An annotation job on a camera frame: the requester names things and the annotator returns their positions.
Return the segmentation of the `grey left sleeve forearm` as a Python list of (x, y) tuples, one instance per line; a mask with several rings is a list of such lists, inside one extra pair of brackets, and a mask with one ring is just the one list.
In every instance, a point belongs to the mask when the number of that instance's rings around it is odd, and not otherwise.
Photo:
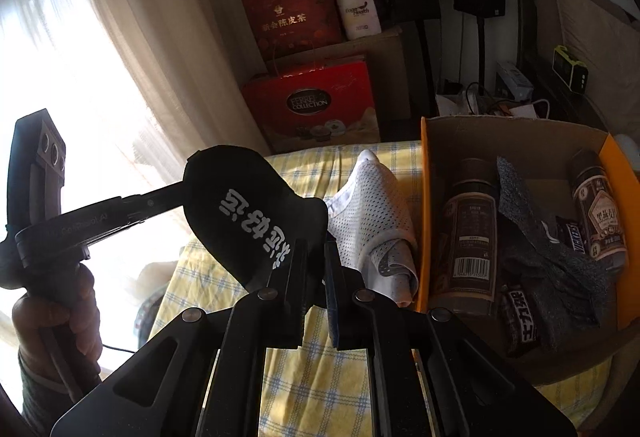
[(49, 436), (55, 423), (75, 405), (66, 387), (38, 375), (18, 354), (23, 384), (22, 416), (37, 436)]

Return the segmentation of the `person's left hand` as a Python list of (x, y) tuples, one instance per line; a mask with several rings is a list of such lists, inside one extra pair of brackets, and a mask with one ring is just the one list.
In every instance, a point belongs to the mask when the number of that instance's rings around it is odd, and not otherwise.
[(58, 380), (58, 372), (49, 357), (41, 329), (68, 324), (76, 337), (78, 350), (96, 365), (102, 353), (100, 312), (96, 305), (94, 278), (85, 265), (77, 272), (76, 303), (72, 309), (39, 296), (25, 295), (13, 306), (12, 321), (20, 345), (20, 355), (35, 373)]

